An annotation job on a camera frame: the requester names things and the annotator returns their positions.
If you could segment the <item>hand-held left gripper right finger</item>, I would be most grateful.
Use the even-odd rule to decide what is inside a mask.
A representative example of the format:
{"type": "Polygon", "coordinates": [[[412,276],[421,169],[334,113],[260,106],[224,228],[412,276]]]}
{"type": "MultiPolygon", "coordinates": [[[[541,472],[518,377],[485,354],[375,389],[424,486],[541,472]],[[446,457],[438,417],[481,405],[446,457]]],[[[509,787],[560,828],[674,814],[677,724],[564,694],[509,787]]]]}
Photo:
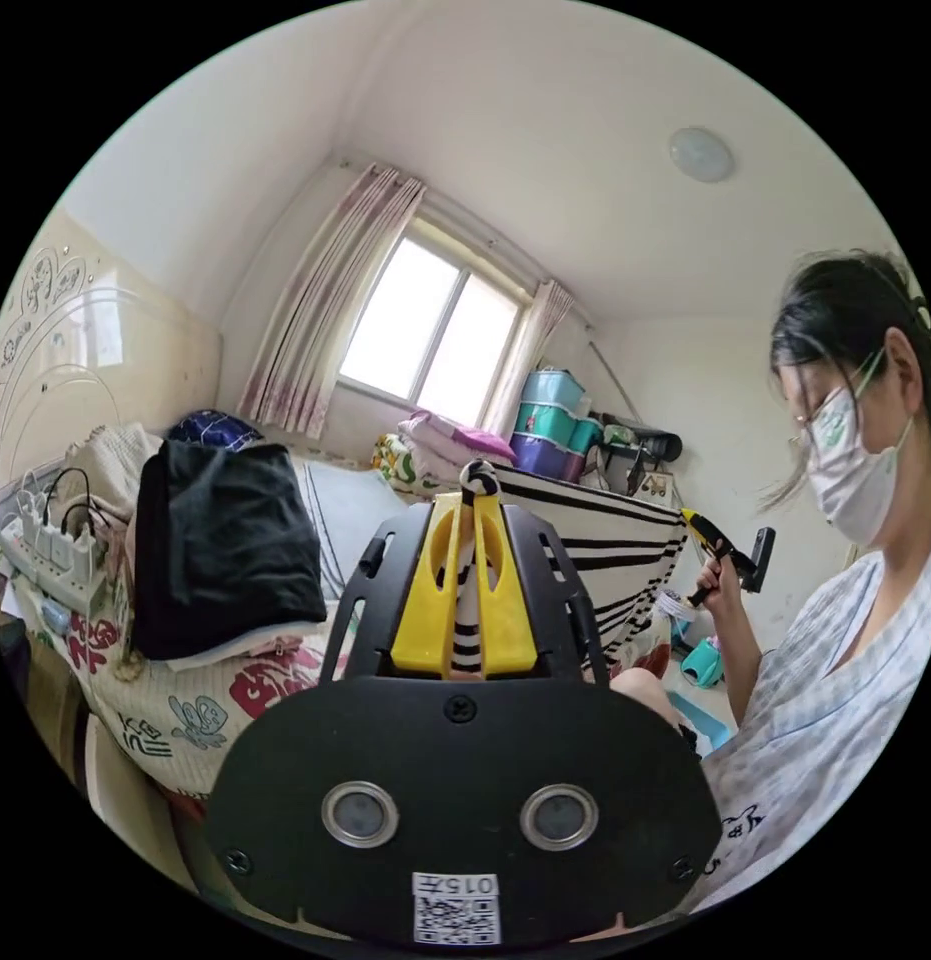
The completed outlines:
{"type": "Polygon", "coordinates": [[[482,674],[529,675],[538,653],[506,518],[497,497],[475,498],[473,525],[482,674]]]}

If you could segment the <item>person's right hand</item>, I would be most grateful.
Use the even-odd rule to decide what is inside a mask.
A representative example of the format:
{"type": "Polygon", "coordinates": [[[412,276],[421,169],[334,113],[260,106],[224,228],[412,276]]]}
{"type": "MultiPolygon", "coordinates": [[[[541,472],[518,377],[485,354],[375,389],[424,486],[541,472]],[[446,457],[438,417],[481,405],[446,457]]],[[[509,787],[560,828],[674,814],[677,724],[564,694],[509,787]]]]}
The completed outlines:
{"type": "Polygon", "coordinates": [[[737,571],[729,555],[709,558],[697,577],[695,589],[704,592],[702,605],[715,621],[744,610],[737,571]]]}

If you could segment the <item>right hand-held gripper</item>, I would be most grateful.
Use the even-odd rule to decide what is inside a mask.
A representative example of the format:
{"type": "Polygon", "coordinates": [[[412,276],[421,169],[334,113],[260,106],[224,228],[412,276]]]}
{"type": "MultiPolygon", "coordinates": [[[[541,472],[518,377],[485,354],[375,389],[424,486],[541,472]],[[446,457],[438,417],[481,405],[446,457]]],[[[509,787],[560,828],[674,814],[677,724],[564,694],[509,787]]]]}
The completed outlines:
{"type": "MultiPolygon", "coordinates": [[[[738,561],[743,555],[727,540],[727,537],[714,523],[708,521],[699,512],[691,508],[682,508],[681,514],[690,534],[696,543],[705,550],[708,559],[712,557],[721,559],[724,556],[730,556],[731,562],[737,571],[741,587],[741,570],[739,569],[738,561]]],[[[691,606],[701,606],[703,596],[703,591],[694,589],[687,599],[691,606]]]]}

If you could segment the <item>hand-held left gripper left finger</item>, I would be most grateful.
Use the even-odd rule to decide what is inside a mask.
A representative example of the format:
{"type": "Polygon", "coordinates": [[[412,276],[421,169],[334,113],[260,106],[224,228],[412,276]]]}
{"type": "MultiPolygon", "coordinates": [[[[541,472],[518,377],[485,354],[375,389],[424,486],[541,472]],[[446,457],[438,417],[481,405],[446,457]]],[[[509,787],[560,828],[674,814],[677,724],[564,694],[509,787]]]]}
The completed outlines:
{"type": "Polygon", "coordinates": [[[432,501],[390,650],[401,674],[451,673],[462,524],[461,495],[432,501]]]}

